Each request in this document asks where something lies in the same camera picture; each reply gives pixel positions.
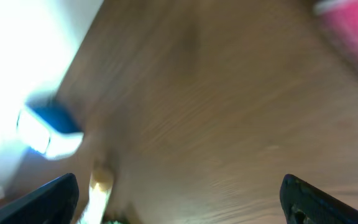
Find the white barcode scanner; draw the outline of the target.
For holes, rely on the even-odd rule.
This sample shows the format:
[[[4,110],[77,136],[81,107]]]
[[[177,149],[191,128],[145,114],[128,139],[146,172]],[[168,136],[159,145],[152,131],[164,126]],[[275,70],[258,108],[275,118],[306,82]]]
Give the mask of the white barcode scanner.
[[[84,137],[84,132],[59,104],[23,106],[16,131],[24,144],[47,160],[72,156]]]

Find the white bamboo print tube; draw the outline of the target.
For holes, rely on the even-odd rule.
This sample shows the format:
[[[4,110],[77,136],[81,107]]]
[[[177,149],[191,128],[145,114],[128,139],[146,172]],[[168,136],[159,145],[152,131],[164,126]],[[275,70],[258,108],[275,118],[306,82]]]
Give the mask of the white bamboo print tube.
[[[76,224],[101,224],[114,184],[114,175],[105,167],[95,168],[89,181],[88,203]]]

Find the green lid glass jar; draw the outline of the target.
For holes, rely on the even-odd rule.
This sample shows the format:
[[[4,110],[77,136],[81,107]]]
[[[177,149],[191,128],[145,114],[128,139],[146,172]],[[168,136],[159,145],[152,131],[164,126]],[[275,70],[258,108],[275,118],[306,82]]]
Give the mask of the green lid glass jar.
[[[103,222],[103,224],[125,224],[125,223],[117,221],[117,220],[107,220],[107,221]]]

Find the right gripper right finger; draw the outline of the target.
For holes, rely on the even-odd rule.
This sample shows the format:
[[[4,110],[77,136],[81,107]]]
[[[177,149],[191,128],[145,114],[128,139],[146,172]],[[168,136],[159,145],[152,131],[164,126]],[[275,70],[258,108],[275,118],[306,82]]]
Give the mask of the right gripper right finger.
[[[287,223],[358,224],[358,210],[292,174],[283,178],[280,203]]]

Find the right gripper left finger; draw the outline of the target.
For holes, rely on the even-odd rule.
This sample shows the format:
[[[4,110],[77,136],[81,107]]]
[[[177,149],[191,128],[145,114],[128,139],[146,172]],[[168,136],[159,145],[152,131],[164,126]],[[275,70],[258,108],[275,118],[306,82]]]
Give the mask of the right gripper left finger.
[[[67,173],[0,208],[0,224],[69,224],[78,199],[76,177]]]

